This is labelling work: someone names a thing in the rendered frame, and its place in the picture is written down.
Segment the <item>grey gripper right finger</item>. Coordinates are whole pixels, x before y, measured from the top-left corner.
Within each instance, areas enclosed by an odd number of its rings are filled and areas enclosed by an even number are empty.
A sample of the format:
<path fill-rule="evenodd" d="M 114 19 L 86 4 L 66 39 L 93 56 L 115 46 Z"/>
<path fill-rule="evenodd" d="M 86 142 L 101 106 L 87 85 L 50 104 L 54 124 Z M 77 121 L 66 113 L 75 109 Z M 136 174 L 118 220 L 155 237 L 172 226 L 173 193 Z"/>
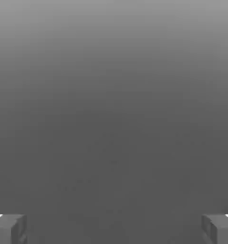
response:
<path fill-rule="evenodd" d="M 228 244 L 228 214 L 201 216 L 204 244 Z"/>

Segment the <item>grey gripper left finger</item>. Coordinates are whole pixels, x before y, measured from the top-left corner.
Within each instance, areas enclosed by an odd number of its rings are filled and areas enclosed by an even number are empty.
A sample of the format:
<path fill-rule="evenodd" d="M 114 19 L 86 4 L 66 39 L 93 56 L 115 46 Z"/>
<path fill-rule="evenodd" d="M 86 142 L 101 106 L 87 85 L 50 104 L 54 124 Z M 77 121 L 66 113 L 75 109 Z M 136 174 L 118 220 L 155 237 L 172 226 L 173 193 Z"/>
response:
<path fill-rule="evenodd" d="M 0 244 L 28 244 L 27 215 L 0 214 Z"/>

